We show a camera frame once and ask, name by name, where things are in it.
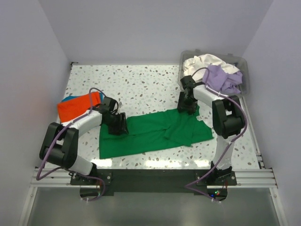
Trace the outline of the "green t shirt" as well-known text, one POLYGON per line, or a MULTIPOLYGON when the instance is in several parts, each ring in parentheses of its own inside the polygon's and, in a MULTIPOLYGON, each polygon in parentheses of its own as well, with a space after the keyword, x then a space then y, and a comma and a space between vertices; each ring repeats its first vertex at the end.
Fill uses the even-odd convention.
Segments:
POLYGON ((190 147, 213 139, 213 133, 199 113, 188 114, 177 109, 127 118, 128 134, 109 134, 108 126, 102 125, 99 135, 99 158, 107 159, 160 151, 180 146, 190 147))

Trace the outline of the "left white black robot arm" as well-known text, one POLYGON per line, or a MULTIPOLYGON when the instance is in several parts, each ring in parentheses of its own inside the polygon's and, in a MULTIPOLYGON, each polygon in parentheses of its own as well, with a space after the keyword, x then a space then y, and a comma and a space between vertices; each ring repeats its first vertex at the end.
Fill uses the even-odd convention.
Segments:
POLYGON ((97 177, 96 165, 78 155, 78 141, 80 136, 97 126, 105 126, 110 135, 128 134, 126 114, 118 109, 119 104, 115 99, 104 97, 101 103, 88 108, 75 119, 49 124, 40 149, 42 163, 37 179, 43 178, 41 171, 47 162, 60 169, 97 177))

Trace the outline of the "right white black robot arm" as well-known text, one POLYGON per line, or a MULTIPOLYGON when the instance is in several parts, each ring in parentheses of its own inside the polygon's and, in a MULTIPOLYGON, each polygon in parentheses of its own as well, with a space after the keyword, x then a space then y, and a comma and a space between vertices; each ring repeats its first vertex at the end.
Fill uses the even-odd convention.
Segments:
POLYGON ((231 167, 234 143, 246 131, 247 118, 238 96, 227 96, 211 89, 204 82, 195 82, 192 76, 180 80, 180 92, 177 109, 179 112, 193 114, 198 102, 212 109, 213 129, 217 134, 217 146, 212 167, 227 170, 231 167))

